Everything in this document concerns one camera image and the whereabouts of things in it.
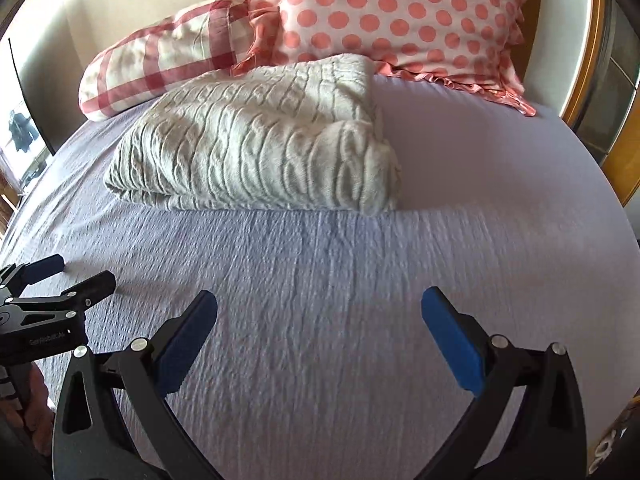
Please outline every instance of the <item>mattress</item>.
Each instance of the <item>mattress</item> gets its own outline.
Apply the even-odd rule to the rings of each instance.
[[[145,104],[83,125],[2,245],[4,263],[64,256],[65,272],[32,296],[116,275],[116,293],[88,311],[94,351],[124,348],[199,290],[215,293],[218,322],[168,402],[230,480],[413,478],[472,399],[420,318],[431,285],[488,333],[524,348],[564,343],[591,440],[640,384],[640,251],[574,134],[544,107],[525,118],[433,84],[374,84],[403,168],[397,212],[119,202],[102,176]],[[68,359],[39,363],[55,399]],[[125,401],[123,411],[155,460]]]

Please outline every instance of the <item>folded blanket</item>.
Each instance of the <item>folded blanket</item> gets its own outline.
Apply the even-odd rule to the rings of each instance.
[[[394,209],[400,168],[371,97],[374,65],[342,54],[203,74],[123,136],[104,183],[164,209]]]

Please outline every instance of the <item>pink polka dot pillow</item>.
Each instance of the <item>pink polka dot pillow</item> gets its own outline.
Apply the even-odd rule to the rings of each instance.
[[[510,56],[523,41],[526,0],[249,1],[252,9],[280,7],[272,64],[353,52],[385,75],[441,81],[535,115]]]

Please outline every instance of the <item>finger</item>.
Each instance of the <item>finger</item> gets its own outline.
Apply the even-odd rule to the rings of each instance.
[[[43,418],[33,432],[33,446],[44,456],[51,455],[51,436],[53,434],[53,418]]]
[[[49,390],[44,383],[42,372],[35,363],[31,366],[29,382],[31,387],[31,400],[24,412],[24,421],[27,428],[34,431],[38,426],[40,419],[44,416],[50,415],[50,409],[47,406]]]
[[[22,428],[24,423],[22,417],[15,411],[13,405],[6,400],[0,400],[0,411],[4,413],[7,422],[14,428]]]

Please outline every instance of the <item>beige wall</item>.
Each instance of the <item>beige wall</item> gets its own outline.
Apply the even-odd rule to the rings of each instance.
[[[25,96],[57,149],[85,120],[78,83],[98,52],[202,0],[26,0],[10,25]]]

